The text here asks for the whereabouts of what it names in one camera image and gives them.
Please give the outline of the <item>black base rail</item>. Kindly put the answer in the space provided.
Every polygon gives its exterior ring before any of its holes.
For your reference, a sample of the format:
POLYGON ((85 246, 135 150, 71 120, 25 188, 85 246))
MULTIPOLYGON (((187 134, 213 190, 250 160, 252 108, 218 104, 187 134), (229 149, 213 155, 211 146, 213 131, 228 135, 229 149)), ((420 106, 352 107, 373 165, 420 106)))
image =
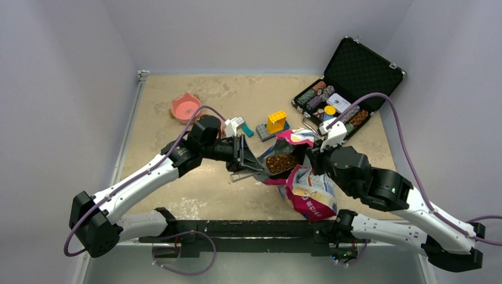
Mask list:
POLYGON ((118 242, 136 239, 155 249, 154 256, 196 258, 201 253, 307 253, 341 257, 341 244, 362 244, 336 221, 306 220, 177 220, 166 208, 148 214, 125 215, 112 226, 118 242))

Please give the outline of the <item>pink pet bowl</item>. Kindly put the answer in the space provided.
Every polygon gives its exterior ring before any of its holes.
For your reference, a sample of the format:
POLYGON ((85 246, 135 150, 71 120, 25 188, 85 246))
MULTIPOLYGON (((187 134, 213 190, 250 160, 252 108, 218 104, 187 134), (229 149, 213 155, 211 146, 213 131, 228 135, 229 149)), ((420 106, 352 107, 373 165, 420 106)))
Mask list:
POLYGON ((226 125, 223 124, 221 127, 220 127, 220 130, 218 132, 218 136, 217 138, 225 138, 226 137, 226 125))
POLYGON ((187 124, 200 106, 201 101, 198 95, 185 92, 182 96, 171 101, 169 116, 180 124, 187 124))

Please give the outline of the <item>near pink pet bowl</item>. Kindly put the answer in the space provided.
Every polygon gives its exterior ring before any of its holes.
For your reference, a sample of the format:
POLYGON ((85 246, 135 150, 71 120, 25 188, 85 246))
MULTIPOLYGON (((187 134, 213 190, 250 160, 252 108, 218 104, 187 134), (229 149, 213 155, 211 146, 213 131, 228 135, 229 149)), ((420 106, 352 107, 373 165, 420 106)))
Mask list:
POLYGON ((218 132, 218 136, 217 138, 225 138, 226 137, 226 125, 223 124, 221 127, 220 127, 220 130, 218 132))

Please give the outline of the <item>grey blue toy brick base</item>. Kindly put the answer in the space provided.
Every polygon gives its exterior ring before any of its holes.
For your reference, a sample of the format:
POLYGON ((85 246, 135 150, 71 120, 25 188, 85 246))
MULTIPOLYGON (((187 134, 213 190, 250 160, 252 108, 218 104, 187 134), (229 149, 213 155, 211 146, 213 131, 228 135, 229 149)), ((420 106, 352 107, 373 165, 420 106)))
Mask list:
POLYGON ((270 139, 275 138, 277 135, 279 135, 289 129, 290 129, 290 125, 288 124, 288 122, 286 122, 285 126, 282 130, 277 131, 276 133, 270 133, 266 128, 266 124, 259 124, 255 128, 255 132, 258 135, 260 141, 265 142, 265 141, 268 141, 270 139))

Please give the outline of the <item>black poker chip case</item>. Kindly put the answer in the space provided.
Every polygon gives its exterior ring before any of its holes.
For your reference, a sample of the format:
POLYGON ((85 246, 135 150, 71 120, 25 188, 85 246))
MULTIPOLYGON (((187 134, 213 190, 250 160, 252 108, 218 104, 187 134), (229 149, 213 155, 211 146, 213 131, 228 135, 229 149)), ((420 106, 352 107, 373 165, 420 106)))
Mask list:
POLYGON ((315 125, 331 116, 325 108, 331 105, 340 115, 350 104, 368 93, 390 96, 407 73, 395 63, 346 36, 340 41, 322 76, 296 95, 293 107, 315 125))

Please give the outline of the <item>clear plastic scoop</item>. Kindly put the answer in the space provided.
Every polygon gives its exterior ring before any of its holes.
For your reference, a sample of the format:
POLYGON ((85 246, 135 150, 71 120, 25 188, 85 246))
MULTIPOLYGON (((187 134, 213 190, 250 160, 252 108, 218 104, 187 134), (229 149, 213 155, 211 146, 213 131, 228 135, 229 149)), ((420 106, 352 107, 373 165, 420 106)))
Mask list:
POLYGON ((287 178, 300 164, 300 159, 293 154, 276 154, 258 160, 254 164, 240 165, 231 175, 230 182, 254 178, 260 182, 287 178))

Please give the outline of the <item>far pink pet bowl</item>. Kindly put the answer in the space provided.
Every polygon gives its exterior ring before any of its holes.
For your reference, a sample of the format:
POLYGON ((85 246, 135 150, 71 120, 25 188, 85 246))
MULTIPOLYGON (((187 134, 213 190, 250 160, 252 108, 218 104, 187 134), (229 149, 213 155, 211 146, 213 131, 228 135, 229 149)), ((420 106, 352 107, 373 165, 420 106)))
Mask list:
POLYGON ((171 101, 169 116, 180 124, 187 124, 200 106, 201 101, 198 95, 185 92, 182 96, 171 101))

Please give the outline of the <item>teal toy brick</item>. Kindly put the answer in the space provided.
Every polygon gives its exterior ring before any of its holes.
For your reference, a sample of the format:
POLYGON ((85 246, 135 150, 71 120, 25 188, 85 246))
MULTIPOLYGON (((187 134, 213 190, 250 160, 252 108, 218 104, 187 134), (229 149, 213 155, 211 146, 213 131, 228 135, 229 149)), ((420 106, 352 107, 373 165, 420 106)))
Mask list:
POLYGON ((244 132, 244 134, 245 134, 247 137, 249 137, 249 138, 253 137, 253 136, 254 136, 254 134, 255 134, 255 133, 254 133, 254 132, 253 132, 253 131, 252 131, 252 130, 251 130, 251 129, 247 126, 247 124, 246 124, 246 123, 242 124, 241 130, 242 130, 242 131, 244 132))

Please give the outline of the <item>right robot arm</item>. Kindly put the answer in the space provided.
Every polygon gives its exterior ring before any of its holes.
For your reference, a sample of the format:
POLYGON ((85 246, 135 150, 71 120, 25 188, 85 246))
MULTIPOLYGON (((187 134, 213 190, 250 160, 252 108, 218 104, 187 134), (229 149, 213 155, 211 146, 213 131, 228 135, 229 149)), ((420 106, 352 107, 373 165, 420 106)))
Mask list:
POLYGON ((375 240, 406 248, 448 272, 482 267, 483 253, 476 238, 484 238, 485 226, 463 222, 442 209, 428 205, 418 188, 399 173, 372 167, 367 156, 353 147, 308 148, 306 155, 315 174, 325 174, 347 196, 406 221, 398 224, 341 209, 332 225, 338 241, 375 240))

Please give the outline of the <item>yellow toy brick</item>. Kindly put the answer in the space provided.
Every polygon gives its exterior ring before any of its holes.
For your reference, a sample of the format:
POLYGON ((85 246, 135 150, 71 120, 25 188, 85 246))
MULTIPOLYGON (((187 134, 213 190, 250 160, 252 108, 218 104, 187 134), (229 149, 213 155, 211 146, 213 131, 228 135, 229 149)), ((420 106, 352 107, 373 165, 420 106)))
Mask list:
POLYGON ((268 116, 266 129, 269 134, 274 134, 282 131, 287 121, 287 115, 284 111, 274 112, 268 116))

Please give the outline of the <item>colourful pet food bag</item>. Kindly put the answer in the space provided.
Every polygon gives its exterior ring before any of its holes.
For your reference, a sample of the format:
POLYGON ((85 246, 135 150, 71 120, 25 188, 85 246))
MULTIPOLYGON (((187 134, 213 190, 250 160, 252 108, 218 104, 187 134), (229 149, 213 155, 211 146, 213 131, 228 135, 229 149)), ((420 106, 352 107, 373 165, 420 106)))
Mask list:
POLYGON ((337 214, 334 182, 327 175, 315 175, 305 154, 316 138, 312 131, 304 128, 286 130, 277 135, 275 144, 258 157, 261 160, 276 154, 293 154, 300 159, 300 164, 288 177, 262 183, 276 186, 283 199, 309 221, 322 221, 337 214))

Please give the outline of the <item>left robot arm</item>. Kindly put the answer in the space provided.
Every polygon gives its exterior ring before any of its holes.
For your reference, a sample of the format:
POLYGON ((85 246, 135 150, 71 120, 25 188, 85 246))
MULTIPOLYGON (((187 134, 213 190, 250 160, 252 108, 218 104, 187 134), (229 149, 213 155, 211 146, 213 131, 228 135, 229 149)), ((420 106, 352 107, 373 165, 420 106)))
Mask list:
POLYGON ((245 135, 231 133, 232 121, 203 115, 190 130, 166 145, 154 159, 121 182, 91 196, 82 191, 73 197, 70 235, 64 254, 71 256, 69 243, 77 237, 87 252, 97 258, 111 251, 128 234, 121 225, 124 214, 160 187, 199 167, 203 159, 225 162, 228 172, 265 172, 249 148, 245 135))

